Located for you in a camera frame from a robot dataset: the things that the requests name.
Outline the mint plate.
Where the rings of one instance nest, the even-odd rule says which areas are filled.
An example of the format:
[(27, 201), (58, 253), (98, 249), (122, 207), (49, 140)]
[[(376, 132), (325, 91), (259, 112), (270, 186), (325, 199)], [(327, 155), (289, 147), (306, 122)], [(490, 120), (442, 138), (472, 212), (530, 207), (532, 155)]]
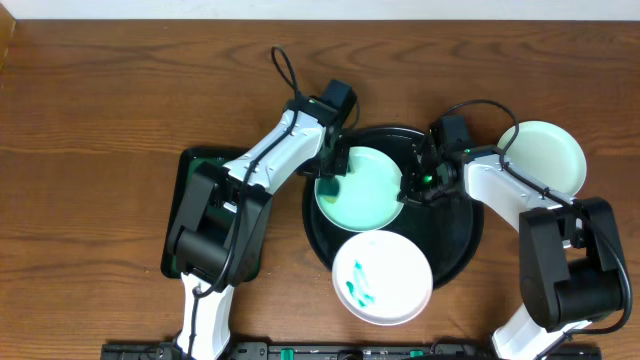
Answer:
[(335, 203), (313, 194), (322, 215), (333, 225), (351, 232), (381, 229), (402, 211), (397, 200), (402, 172), (384, 152), (365, 146), (349, 149), (347, 173), (333, 176), (340, 181)]
[(579, 143), (549, 122), (520, 123), (506, 154), (519, 169), (565, 194), (576, 195), (586, 180), (587, 162)]

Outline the green yellow sponge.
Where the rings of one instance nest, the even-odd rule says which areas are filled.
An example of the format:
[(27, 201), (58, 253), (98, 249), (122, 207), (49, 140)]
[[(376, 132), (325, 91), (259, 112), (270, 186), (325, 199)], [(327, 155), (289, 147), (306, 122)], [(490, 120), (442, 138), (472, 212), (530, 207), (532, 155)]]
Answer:
[(316, 181), (316, 195), (325, 201), (335, 203), (340, 192), (340, 181), (335, 177), (320, 178)]

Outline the white plate with green stain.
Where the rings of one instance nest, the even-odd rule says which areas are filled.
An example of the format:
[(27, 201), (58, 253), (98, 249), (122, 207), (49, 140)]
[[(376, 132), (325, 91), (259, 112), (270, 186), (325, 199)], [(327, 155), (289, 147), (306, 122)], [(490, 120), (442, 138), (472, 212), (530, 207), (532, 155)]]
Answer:
[(401, 325), (417, 317), (434, 289), (423, 252), (408, 238), (384, 230), (347, 240), (336, 253), (331, 273), (345, 308), (379, 326)]

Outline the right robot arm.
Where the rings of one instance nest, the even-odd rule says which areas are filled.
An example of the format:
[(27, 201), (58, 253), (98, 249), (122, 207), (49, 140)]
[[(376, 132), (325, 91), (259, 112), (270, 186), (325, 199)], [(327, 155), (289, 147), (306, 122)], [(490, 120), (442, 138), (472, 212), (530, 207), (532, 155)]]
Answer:
[(485, 204), (519, 234), (523, 303), (491, 337), (499, 358), (546, 359), (576, 335), (627, 323), (632, 287), (607, 201), (576, 200), (519, 170), (506, 148), (475, 146), (461, 115), (441, 117), (413, 145), (398, 199), (449, 197)]

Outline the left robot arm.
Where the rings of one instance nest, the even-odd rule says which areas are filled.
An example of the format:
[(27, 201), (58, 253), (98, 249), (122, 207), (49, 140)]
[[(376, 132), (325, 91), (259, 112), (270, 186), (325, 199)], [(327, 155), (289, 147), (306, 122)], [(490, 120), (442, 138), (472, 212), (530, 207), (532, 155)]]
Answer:
[(245, 153), (181, 154), (160, 265), (185, 290), (174, 358), (217, 359), (227, 350), (233, 293), (258, 271), (273, 196), (295, 174), (346, 174), (341, 136), (356, 104), (353, 88), (332, 80), (319, 97), (296, 91), (274, 129)]

